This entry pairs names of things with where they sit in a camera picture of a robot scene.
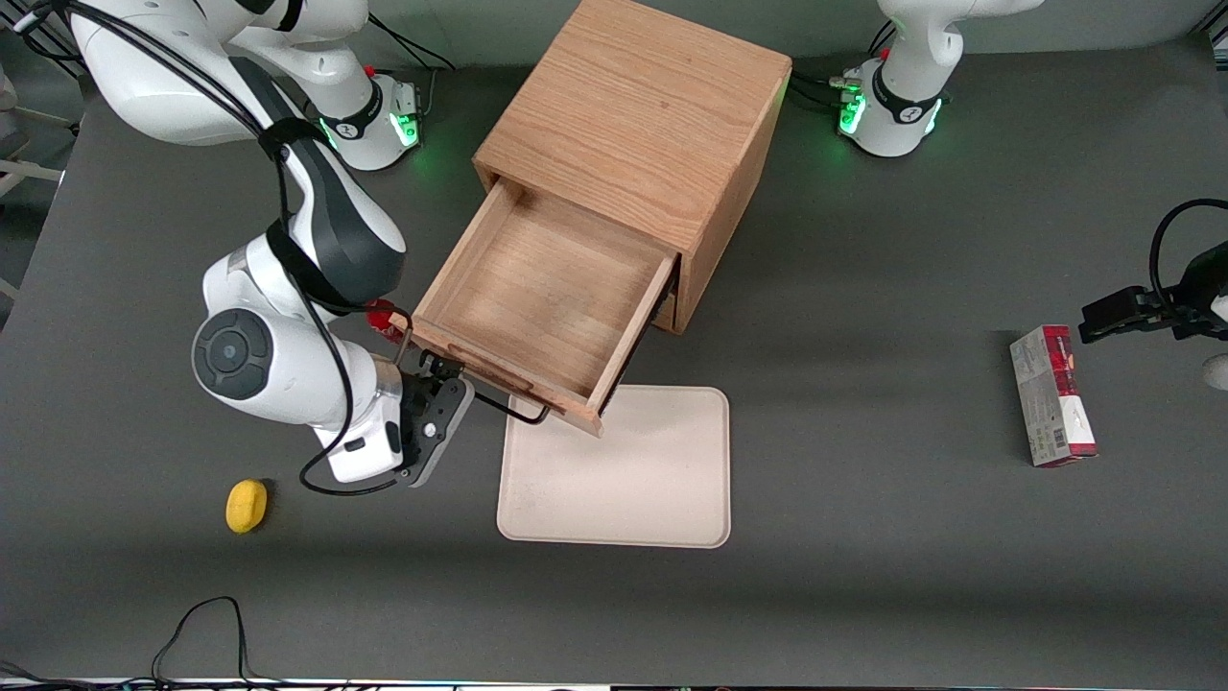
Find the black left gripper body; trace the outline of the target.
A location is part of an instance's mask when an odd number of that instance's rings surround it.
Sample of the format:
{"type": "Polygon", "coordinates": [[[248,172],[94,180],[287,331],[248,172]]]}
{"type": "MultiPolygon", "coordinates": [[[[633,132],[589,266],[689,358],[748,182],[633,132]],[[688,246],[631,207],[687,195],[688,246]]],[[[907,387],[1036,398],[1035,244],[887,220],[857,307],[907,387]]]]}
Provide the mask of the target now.
{"type": "Polygon", "coordinates": [[[1199,336],[1226,342],[1226,290],[1227,241],[1195,257],[1172,288],[1172,306],[1181,319],[1172,329],[1172,338],[1181,341],[1199,336]]]}

